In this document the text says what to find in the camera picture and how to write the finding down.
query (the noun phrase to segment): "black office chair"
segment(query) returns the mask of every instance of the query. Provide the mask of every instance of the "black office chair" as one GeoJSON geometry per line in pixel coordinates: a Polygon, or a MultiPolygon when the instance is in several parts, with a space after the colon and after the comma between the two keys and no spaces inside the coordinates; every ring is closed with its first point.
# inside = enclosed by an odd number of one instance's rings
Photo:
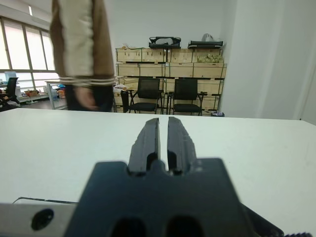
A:
{"type": "Polygon", "coordinates": [[[198,94],[197,79],[176,79],[173,93],[173,114],[174,112],[198,113],[202,116],[202,102],[204,93],[198,94]],[[193,101],[199,98],[200,106],[194,105],[193,101]],[[191,104],[174,104],[174,100],[191,100],[191,104]]]}
{"type": "Polygon", "coordinates": [[[0,105],[2,105],[2,107],[0,108],[0,111],[18,108],[17,106],[8,104],[8,101],[14,101],[17,104],[20,104],[20,102],[17,99],[17,96],[15,95],[15,88],[16,88],[17,81],[18,81],[18,78],[9,78],[5,94],[0,94],[0,105]]]}
{"type": "Polygon", "coordinates": [[[130,105],[128,105],[128,92],[121,91],[122,103],[123,103],[123,112],[133,110],[136,111],[147,111],[147,112],[155,112],[157,113],[158,101],[161,101],[162,108],[162,96],[161,91],[159,90],[160,79],[152,79],[152,78],[139,78],[138,79],[138,87],[137,92],[132,94],[132,90],[129,90],[131,96],[130,105]],[[138,95],[138,98],[141,99],[155,99],[156,103],[134,103],[135,96],[138,95]]]}

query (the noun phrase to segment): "chair seat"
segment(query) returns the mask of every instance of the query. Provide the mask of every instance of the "chair seat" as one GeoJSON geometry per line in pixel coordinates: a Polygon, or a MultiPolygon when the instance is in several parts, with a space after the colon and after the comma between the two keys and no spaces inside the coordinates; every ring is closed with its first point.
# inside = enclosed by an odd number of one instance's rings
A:
{"type": "Polygon", "coordinates": [[[129,106],[130,110],[137,110],[137,111],[155,111],[156,109],[156,104],[154,103],[136,103],[131,106],[129,106]]]}
{"type": "Polygon", "coordinates": [[[197,105],[192,104],[175,104],[174,111],[184,113],[200,113],[201,108],[197,105]]]}

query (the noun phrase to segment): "desk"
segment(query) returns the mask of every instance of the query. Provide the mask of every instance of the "desk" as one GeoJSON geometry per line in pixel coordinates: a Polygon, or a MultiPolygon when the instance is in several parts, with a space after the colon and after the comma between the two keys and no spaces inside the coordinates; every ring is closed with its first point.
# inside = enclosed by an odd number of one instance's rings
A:
{"type": "MultiPolygon", "coordinates": [[[[316,126],[298,120],[175,117],[198,158],[224,160],[240,201],[287,234],[316,236],[316,126]]],[[[128,162],[137,135],[152,118],[159,118],[161,159],[167,163],[167,115],[2,112],[1,132],[10,136],[0,142],[0,202],[78,201],[94,164],[128,162]]]]}

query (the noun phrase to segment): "screw hole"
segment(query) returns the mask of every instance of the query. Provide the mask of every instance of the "screw hole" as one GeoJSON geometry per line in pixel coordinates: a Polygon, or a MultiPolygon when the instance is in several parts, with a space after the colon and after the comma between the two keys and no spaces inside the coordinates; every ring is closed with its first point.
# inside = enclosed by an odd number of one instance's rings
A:
{"type": "Polygon", "coordinates": [[[48,226],[53,218],[54,211],[52,209],[44,209],[39,211],[33,217],[31,227],[34,231],[40,231],[48,226]]]}

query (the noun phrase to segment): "hand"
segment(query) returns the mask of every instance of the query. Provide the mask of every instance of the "hand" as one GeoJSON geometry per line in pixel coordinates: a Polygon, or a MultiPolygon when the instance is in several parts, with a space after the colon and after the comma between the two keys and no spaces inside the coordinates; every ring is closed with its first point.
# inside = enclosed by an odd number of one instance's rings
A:
{"type": "Polygon", "coordinates": [[[93,92],[90,88],[76,87],[75,94],[77,100],[83,107],[92,111],[98,110],[98,107],[95,105],[93,92]]]}

